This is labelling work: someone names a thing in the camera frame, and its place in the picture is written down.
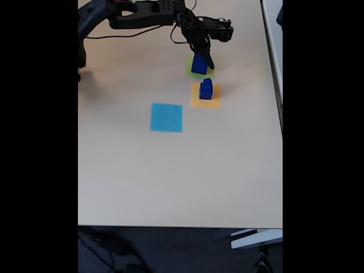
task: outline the blue block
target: blue block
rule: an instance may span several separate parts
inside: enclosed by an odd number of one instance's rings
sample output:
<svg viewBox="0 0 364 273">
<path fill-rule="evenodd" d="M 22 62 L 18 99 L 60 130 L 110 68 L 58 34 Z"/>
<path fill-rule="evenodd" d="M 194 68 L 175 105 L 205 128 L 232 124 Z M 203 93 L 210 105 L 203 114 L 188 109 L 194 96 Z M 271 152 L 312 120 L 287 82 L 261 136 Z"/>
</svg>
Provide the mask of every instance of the blue block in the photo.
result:
<svg viewBox="0 0 364 273">
<path fill-rule="evenodd" d="M 152 131 L 182 132 L 182 105 L 152 104 Z"/>
<path fill-rule="evenodd" d="M 195 54 L 193 57 L 191 72 L 206 75 L 207 68 L 207 63 L 204 61 L 202 56 L 200 54 Z"/>
<path fill-rule="evenodd" d="M 204 79 L 200 85 L 200 100 L 211 100 L 212 98 L 212 80 Z"/>
</svg>

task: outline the paper square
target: paper square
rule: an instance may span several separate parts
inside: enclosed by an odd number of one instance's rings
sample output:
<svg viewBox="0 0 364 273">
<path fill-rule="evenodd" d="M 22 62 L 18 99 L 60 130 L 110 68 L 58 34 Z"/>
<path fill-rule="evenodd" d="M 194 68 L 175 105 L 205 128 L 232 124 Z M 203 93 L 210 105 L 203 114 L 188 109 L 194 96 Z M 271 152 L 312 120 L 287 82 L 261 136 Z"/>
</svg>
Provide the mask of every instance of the paper square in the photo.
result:
<svg viewBox="0 0 364 273">
<path fill-rule="evenodd" d="M 212 78 L 212 79 L 214 79 L 214 70 L 211 70 L 211 68 L 209 68 L 209 67 L 207 68 L 206 75 L 191 72 L 192 63 L 193 63 L 193 56 L 187 55 L 186 56 L 186 78 L 202 78 L 202 79 Z"/>
<path fill-rule="evenodd" d="M 150 130 L 182 132 L 182 105 L 152 104 Z"/>
<path fill-rule="evenodd" d="M 200 100 L 200 82 L 191 83 L 190 106 L 192 108 L 220 109 L 220 86 L 212 85 L 211 100 Z"/>
</svg>

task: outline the beige table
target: beige table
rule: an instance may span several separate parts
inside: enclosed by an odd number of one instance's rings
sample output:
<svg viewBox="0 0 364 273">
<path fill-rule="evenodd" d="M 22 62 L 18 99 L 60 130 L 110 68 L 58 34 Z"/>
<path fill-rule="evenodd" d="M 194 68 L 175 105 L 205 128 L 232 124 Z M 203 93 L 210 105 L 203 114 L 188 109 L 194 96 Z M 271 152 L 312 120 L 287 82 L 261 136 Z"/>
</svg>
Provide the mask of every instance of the beige table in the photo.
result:
<svg viewBox="0 0 364 273">
<path fill-rule="evenodd" d="M 283 140 L 260 2 L 198 0 L 194 13 L 235 28 L 230 42 L 212 41 L 220 110 L 189 107 L 192 51 L 170 41 L 171 27 L 85 40 L 79 225 L 282 228 Z M 138 31 L 104 21 L 90 36 Z M 183 105 L 183 133 L 151 131 L 152 103 Z"/>
</svg>

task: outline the stacked blue blocks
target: stacked blue blocks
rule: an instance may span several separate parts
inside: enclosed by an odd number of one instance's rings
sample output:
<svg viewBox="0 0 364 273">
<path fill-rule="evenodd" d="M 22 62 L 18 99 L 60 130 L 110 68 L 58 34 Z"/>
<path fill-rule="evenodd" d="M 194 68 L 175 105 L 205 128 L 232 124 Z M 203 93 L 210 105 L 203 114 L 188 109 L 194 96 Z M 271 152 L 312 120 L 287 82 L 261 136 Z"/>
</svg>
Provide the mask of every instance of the stacked blue blocks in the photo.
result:
<svg viewBox="0 0 364 273">
<path fill-rule="evenodd" d="M 201 55 L 195 54 L 195 56 L 193 57 L 191 72 L 206 75 L 207 68 L 208 66 L 204 59 L 201 57 Z"/>
<path fill-rule="evenodd" d="M 200 85 L 200 100 L 211 100 L 212 98 L 212 80 L 204 79 Z"/>
</svg>

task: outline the wire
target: wire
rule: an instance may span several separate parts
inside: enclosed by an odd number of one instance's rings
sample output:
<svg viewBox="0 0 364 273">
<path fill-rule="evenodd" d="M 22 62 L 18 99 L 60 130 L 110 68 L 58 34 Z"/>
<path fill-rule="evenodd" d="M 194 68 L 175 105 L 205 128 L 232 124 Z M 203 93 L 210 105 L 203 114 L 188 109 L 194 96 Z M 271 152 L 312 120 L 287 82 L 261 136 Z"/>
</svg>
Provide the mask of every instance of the wire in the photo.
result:
<svg viewBox="0 0 364 273">
<path fill-rule="evenodd" d="M 195 0 L 195 5 L 193 6 L 193 8 L 189 11 L 189 13 L 187 14 L 187 16 L 190 15 L 190 13 L 195 9 L 195 7 L 197 6 L 197 0 Z"/>
<path fill-rule="evenodd" d="M 132 38 L 132 37 L 136 37 L 140 34 L 143 34 L 143 33 L 146 33 L 148 31 L 151 31 L 151 30 L 156 30 L 157 28 L 160 28 L 162 26 L 157 26 L 157 27 L 153 27 L 153 28 L 150 28 L 148 30 L 144 30 L 142 32 L 139 32 L 137 34 L 133 34 L 133 35 L 130 35 L 130 36 L 119 36 L 119 35 L 116 35 L 116 36 L 102 36 L 102 37 L 86 37 L 87 39 L 104 39 L 104 38 Z"/>
<path fill-rule="evenodd" d="M 102 261 L 104 264 L 106 264 L 108 266 L 108 268 L 110 268 L 112 271 L 115 271 L 115 269 L 113 268 L 112 265 L 110 265 L 107 261 L 105 261 L 104 259 L 102 259 L 100 257 L 100 255 L 97 254 L 96 251 L 94 251 L 90 246 L 86 245 L 86 243 L 84 242 L 84 240 L 81 239 L 80 235 L 78 235 L 78 238 L 80 240 L 80 242 L 89 250 L 91 251 L 100 261 Z"/>
<path fill-rule="evenodd" d="M 169 33 L 169 38 L 171 38 L 172 42 L 174 42 L 175 44 L 187 44 L 188 42 L 176 42 L 176 41 L 173 40 L 172 34 L 173 34 L 174 30 L 176 29 L 176 27 L 177 27 L 177 23 L 172 28 L 171 33 Z"/>
<path fill-rule="evenodd" d="M 195 7 L 197 6 L 197 0 L 195 0 L 195 5 L 193 6 L 193 8 L 188 12 L 187 17 L 191 14 L 191 12 L 195 9 Z M 187 44 L 188 42 L 176 42 L 173 40 L 172 38 L 172 34 L 174 32 L 174 30 L 177 27 L 177 23 L 175 24 L 175 26 L 173 27 L 173 29 L 171 30 L 171 33 L 169 34 L 169 38 L 171 38 L 172 42 L 174 42 L 175 44 Z"/>
</svg>

